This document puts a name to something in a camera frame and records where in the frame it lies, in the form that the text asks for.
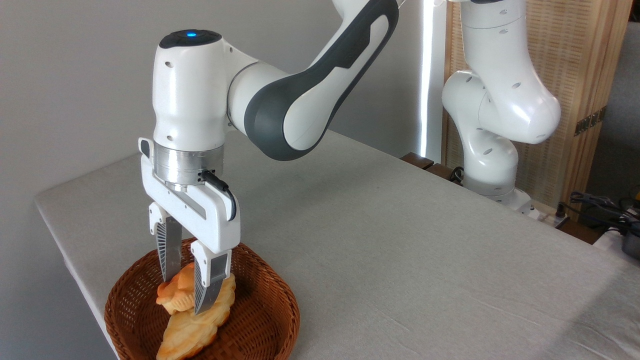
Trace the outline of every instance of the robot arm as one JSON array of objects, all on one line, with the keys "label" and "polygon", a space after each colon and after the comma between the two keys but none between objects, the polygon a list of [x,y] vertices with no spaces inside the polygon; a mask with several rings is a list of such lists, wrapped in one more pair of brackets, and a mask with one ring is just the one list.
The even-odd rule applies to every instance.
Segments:
[{"label": "robot arm", "polygon": [[312,64],[293,75],[213,31],[178,31],[160,42],[154,138],[139,140],[142,178],[154,200],[150,232],[165,281],[180,270],[182,226],[197,238],[191,245],[196,313],[216,300],[240,241],[237,199],[218,178],[226,131],[235,126],[276,160],[310,152],[387,43],[402,1],[333,0],[342,25]]},{"label": "robot arm", "polygon": [[529,57],[526,0],[467,0],[460,6],[471,70],[447,80],[442,102],[462,140],[463,184],[528,213],[531,199],[515,189],[518,153],[510,140],[536,144],[549,138],[560,105]]}]

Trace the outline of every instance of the bread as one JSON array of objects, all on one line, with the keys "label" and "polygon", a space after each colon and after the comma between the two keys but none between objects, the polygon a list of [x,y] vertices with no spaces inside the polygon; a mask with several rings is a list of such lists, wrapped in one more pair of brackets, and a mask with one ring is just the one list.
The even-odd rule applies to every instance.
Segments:
[{"label": "bread", "polygon": [[231,274],[222,282],[220,294],[209,310],[196,315],[191,308],[171,315],[156,360],[186,359],[211,344],[218,327],[229,318],[231,305],[236,300],[235,290],[236,277]]},{"label": "bread", "polygon": [[170,282],[163,282],[158,286],[156,304],[164,306],[170,315],[178,311],[187,311],[195,306],[193,295],[193,277],[195,266],[193,263],[185,266]]}]

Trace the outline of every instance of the table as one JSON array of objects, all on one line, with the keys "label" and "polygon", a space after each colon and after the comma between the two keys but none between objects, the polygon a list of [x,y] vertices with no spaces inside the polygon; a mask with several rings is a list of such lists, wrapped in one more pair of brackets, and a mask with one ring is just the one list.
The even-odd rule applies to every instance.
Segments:
[{"label": "table", "polygon": [[[230,133],[242,241],[293,290],[293,359],[640,357],[640,269],[328,132],[277,162]],[[40,194],[104,329],[107,295],[154,249],[134,155]]]}]

